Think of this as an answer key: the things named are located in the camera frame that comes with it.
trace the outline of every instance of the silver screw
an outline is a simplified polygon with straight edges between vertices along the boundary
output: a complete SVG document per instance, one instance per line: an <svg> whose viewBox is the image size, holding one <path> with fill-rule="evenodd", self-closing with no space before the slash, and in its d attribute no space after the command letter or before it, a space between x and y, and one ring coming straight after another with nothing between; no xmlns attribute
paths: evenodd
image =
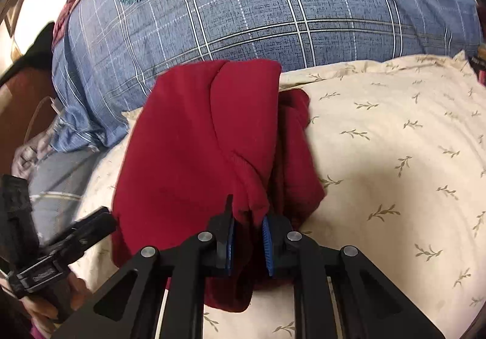
<svg viewBox="0 0 486 339"><path fill-rule="evenodd" d="M145 257L145 258L150 258L150 257L153 257L155 255L155 249L153 247L144 247L142 248L142 251L140 252L140 254L142 254L142 257Z"/></svg>
<svg viewBox="0 0 486 339"><path fill-rule="evenodd" d="M346 246L343 250L344 254L348 257L356 257L358 255L358 249L354 246Z"/></svg>
<svg viewBox="0 0 486 339"><path fill-rule="evenodd" d="M287 239L289 239L293 242L296 242L296 241L302 239L302 234L300 232L297 232L297 231L292 231L292 232L289 232L287 234Z"/></svg>
<svg viewBox="0 0 486 339"><path fill-rule="evenodd" d="M212 233L211 232L201 232L197 238L201 241L201 242L208 242L212 239Z"/></svg>

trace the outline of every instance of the black tool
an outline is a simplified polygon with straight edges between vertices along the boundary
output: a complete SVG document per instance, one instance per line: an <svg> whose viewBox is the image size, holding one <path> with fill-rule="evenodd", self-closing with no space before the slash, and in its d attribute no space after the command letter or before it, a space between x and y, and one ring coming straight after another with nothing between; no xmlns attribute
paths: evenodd
<svg viewBox="0 0 486 339"><path fill-rule="evenodd" d="M27 181L4 175L0 183L0 255L10 266L8 282L16 297L37 294L58 310L55 323L72 314L69 264L116 229L107 208L75 222L40 247L32 220Z"/></svg>
<svg viewBox="0 0 486 339"><path fill-rule="evenodd" d="M52 338L154 338L172 277L159 339L200 339L204 279L231 274L234 229L229 197L207 231L179 247L140 250ZM356 247L320 247L280 215L269 214L263 231L269 275L294 281L296 339L337 338L336 324L346 339L444 339Z"/></svg>

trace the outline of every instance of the red cloth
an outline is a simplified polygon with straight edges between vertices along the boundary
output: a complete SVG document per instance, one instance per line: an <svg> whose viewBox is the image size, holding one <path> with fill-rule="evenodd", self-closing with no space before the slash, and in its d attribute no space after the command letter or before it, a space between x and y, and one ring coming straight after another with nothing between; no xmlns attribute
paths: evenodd
<svg viewBox="0 0 486 339"><path fill-rule="evenodd" d="M63 6L61 12L59 13L59 17L57 17L57 21L54 24L53 30L53 45L52 49L54 51L54 47L57 43L62 39L64 36L64 31L66 30L67 19L69 18L69 12L73 7L76 0L66 0L66 4Z"/></svg>
<svg viewBox="0 0 486 339"><path fill-rule="evenodd" d="M118 266L153 245L167 249L205 230L233 195L233 276L208 279L205 303L240 312L264 271L261 223L273 210L295 228L324 191L305 138L309 98L279 94L280 65L223 60L160 76L130 140L113 201Z"/></svg>

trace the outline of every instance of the plaid blanket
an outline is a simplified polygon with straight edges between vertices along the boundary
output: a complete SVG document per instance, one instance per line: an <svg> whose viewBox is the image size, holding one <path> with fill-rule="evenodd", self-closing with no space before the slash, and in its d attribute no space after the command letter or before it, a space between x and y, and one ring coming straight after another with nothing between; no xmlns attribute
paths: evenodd
<svg viewBox="0 0 486 339"><path fill-rule="evenodd" d="M474 0L81 0L54 50L66 110L53 146L114 145L121 113L178 64L269 58L288 71L473 53L481 40Z"/></svg>

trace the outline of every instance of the cream floral sheet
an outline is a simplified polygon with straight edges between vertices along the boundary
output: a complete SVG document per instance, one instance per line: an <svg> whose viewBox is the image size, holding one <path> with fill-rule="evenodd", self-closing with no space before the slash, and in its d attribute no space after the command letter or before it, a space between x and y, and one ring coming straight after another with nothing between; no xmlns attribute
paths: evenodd
<svg viewBox="0 0 486 339"><path fill-rule="evenodd" d="M307 129L327 196L302 231L360 248L448 339L486 298L486 90L464 54L291 71L310 96ZM127 114L131 128L137 112ZM92 176L79 212L110 206L128 137ZM105 239L72 266L96 290L114 271ZM293 337L291 287L244 313L206 308L205 338Z"/></svg>

